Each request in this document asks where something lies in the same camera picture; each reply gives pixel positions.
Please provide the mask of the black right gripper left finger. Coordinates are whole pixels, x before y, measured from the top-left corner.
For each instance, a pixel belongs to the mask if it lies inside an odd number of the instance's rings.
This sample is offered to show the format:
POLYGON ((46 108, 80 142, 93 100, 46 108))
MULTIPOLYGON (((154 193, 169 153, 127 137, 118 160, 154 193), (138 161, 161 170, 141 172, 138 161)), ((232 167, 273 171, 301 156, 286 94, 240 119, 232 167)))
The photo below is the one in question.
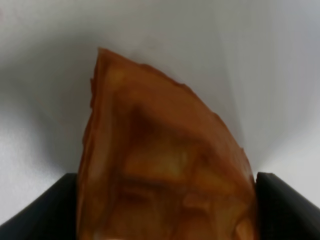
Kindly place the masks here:
POLYGON ((2 240, 75 240, 76 179, 67 173, 0 226, 2 240))

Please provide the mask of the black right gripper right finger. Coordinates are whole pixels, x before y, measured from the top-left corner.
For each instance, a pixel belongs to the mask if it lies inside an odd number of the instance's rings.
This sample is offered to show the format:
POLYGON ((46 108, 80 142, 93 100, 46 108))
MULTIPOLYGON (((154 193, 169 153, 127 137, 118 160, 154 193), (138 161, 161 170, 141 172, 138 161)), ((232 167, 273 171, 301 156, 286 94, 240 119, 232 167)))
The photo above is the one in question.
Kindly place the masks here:
POLYGON ((262 240, 320 240, 320 209, 273 173, 259 172, 262 240))

